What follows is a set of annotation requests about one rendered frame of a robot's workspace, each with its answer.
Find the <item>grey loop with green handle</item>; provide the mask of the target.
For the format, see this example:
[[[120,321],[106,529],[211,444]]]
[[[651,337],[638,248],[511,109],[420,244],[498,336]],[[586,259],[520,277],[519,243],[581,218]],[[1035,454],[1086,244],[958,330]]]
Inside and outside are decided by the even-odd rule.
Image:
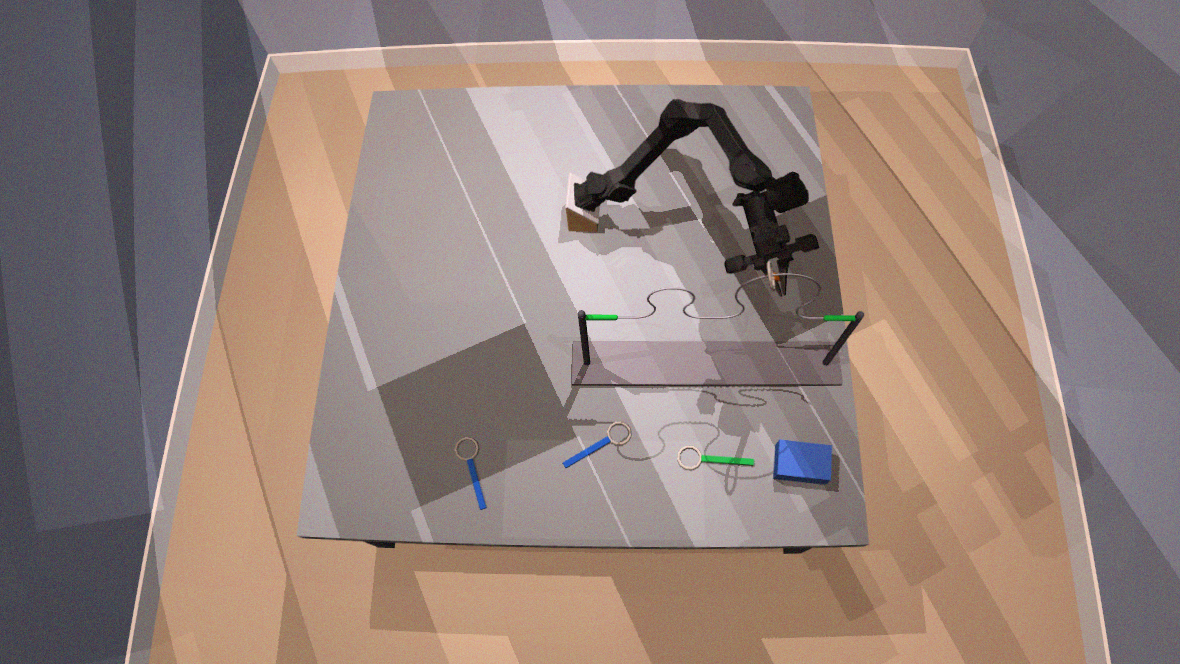
[[[681,461],[680,461],[680,454],[686,448],[693,448],[694,451],[697,451],[697,453],[699,453],[699,464],[696,466],[694,466],[694,467],[686,467],[683,464],[681,464]],[[686,471],[693,471],[695,468],[699,468],[699,465],[701,462],[704,462],[704,464],[709,464],[709,462],[716,462],[716,464],[739,464],[739,465],[749,465],[749,466],[754,465],[754,459],[749,459],[749,458],[738,458],[738,456],[704,456],[704,455],[702,455],[700,453],[700,451],[696,447],[688,446],[688,445],[684,446],[684,447],[682,447],[678,451],[677,461],[678,461],[678,465],[681,467],[683,467]]]

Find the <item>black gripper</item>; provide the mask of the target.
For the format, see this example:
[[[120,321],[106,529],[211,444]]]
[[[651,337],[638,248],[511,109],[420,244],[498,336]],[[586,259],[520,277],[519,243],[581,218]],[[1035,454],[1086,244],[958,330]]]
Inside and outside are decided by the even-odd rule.
[[[748,225],[749,225],[749,229],[750,229],[752,239],[754,239],[754,237],[755,237],[755,234],[754,234],[754,229],[755,228],[760,228],[761,231],[765,232],[765,231],[771,230],[771,224],[773,224],[773,223],[778,224],[775,216],[774,217],[763,218],[763,219],[760,219],[760,221],[756,221],[756,222],[753,222],[753,223],[749,223]],[[745,257],[745,255],[738,255],[736,257],[726,259],[725,261],[726,272],[730,272],[730,274],[741,272],[741,271],[745,271],[747,267],[754,265],[755,270],[758,270],[758,271],[761,270],[765,275],[768,275],[767,263],[768,263],[769,259],[775,258],[775,257],[779,258],[779,259],[776,259],[776,265],[778,265],[779,274],[780,272],[788,272],[789,261],[793,259],[792,252],[802,251],[804,254],[806,254],[806,252],[809,252],[812,250],[819,249],[817,236],[813,235],[813,234],[808,234],[808,235],[806,235],[804,237],[799,237],[799,238],[795,239],[795,242],[796,243],[782,246],[782,250],[779,251],[779,252],[776,252],[776,254],[773,254],[773,252],[772,254],[767,254],[763,257],[758,257],[758,252],[756,252],[755,255],[750,255],[748,257]],[[784,296],[786,296],[787,276],[779,276],[779,277],[780,277],[780,284],[781,284],[781,289],[782,289]],[[779,287],[779,284],[778,284],[776,281],[775,281],[775,287],[776,287],[776,294],[779,296],[782,296],[781,289],[780,289],[780,287]]]

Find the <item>blue handle with beige ring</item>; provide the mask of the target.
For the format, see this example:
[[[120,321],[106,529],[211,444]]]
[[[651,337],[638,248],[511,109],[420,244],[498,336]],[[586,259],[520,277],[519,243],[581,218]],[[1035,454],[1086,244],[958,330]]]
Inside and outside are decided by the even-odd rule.
[[[615,425],[624,425],[624,426],[627,426],[627,429],[629,430],[629,436],[628,436],[628,438],[627,438],[627,440],[624,440],[623,442],[616,442],[616,441],[612,441],[612,439],[610,438],[610,430],[611,430],[612,426],[615,426]],[[603,439],[603,440],[601,440],[599,442],[596,442],[596,443],[594,443],[594,445],[589,446],[589,447],[588,447],[586,449],[584,449],[584,451],[581,451],[581,452],[579,452],[578,454],[576,454],[576,455],[573,455],[573,456],[569,458],[569,459],[568,459],[566,461],[564,461],[564,462],[563,462],[563,465],[565,466],[565,468],[568,468],[568,467],[569,467],[569,466],[571,466],[572,464],[576,464],[576,462],[577,462],[577,461],[579,461],[579,460],[581,460],[582,458],[584,458],[584,456],[586,456],[586,455],[591,454],[591,453],[592,453],[594,451],[597,451],[597,449],[599,449],[599,448],[601,448],[602,446],[604,446],[604,445],[607,445],[607,443],[609,443],[609,442],[612,442],[612,443],[617,443],[617,445],[618,445],[618,443],[627,443],[627,442],[629,441],[629,439],[630,439],[630,438],[631,438],[631,429],[630,429],[630,427],[629,427],[628,425],[625,425],[624,422],[615,422],[615,423],[612,423],[612,425],[610,425],[610,426],[609,426],[609,428],[608,428],[608,430],[607,430],[607,438],[604,438],[604,439]]]
[[[474,454],[473,456],[470,456],[470,458],[467,458],[467,459],[465,459],[465,458],[460,456],[460,455],[459,455],[459,453],[458,453],[458,443],[460,443],[460,442],[461,442],[461,441],[464,441],[464,440],[472,440],[472,441],[473,441],[473,442],[476,443],[476,454]],[[468,465],[468,471],[470,471],[470,473],[471,473],[471,476],[472,476],[472,480],[473,480],[473,484],[474,484],[474,488],[476,488],[476,497],[477,497],[477,499],[478,499],[478,502],[479,502],[479,506],[480,506],[480,509],[485,509],[485,508],[487,508],[487,506],[486,506],[486,502],[485,502],[485,499],[484,499],[484,497],[483,497],[483,494],[481,494],[481,488],[480,488],[480,484],[479,484],[479,481],[478,481],[478,476],[477,476],[477,473],[476,473],[476,466],[474,466],[474,464],[473,464],[473,459],[474,459],[474,456],[476,456],[476,455],[478,454],[478,451],[479,451],[479,447],[478,447],[478,443],[476,442],[476,440],[474,440],[473,438],[461,438],[461,439],[460,439],[460,440],[459,440],[459,441],[458,441],[458,442],[455,443],[455,455],[457,455],[457,456],[459,456],[460,459],[463,459],[463,460],[466,460],[466,461],[467,461],[467,465]]]

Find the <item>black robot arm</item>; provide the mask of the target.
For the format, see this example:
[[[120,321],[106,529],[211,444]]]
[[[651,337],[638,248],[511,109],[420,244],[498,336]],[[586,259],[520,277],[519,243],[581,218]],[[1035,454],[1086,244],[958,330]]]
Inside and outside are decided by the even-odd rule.
[[[712,103],[683,101],[673,99],[662,112],[658,127],[645,138],[640,147],[620,167],[604,175],[590,172],[583,183],[573,183],[573,203],[576,208],[595,212],[595,208],[605,200],[623,203],[637,192],[636,179],[650,164],[671,145],[686,134],[691,134],[699,127],[710,127],[725,155],[730,162],[730,175],[740,188],[753,190],[749,193],[738,193],[732,206],[743,206],[749,223],[776,217],[775,211],[800,208],[808,203],[809,192],[796,172],[789,172],[780,178],[772,176],[755,155],[752,155],[741,134],[732,124],[725,109]],[[767,190],[763,192],[763,190]],[[763,192],[763,193],[760,193]],[[789,243],[789,234],[785,224],[771,230],[754,229],[753,244],[758,257],[776,254]],[[758,231],[755,231],[758,230]]]

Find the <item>blue rectangular block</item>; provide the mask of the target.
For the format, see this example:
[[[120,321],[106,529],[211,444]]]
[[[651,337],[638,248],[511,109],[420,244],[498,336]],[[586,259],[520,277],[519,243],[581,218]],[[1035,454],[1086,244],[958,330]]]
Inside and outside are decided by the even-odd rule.
[[[831,481],[832,445],[780,439],[775,445],[773,479],[826,485]]]

